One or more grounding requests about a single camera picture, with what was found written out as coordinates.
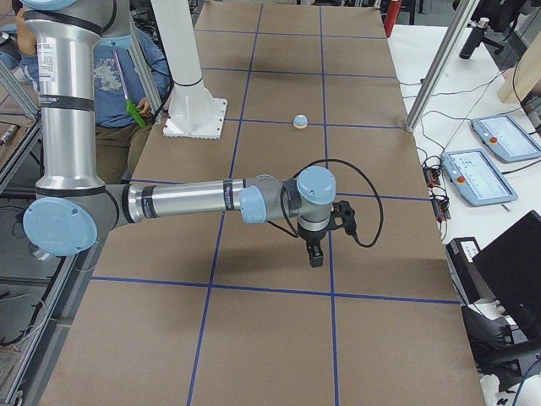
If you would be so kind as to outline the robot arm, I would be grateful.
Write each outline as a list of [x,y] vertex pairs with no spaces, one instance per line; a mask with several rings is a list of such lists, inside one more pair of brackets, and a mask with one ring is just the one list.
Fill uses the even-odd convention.
[[305,241],[321,266],[321,240],[355,236],[354,211],[336,201],[336,180],[313,162],[280,181],[270,175],[173,186],[131,184],[154,113],[129,49],[146,43],[125,1],[25,1],[17,14],[22,65],[38,95],[44,172],[23,228],[57,256],[83,252],[113,229],[145,219],[239,211]]

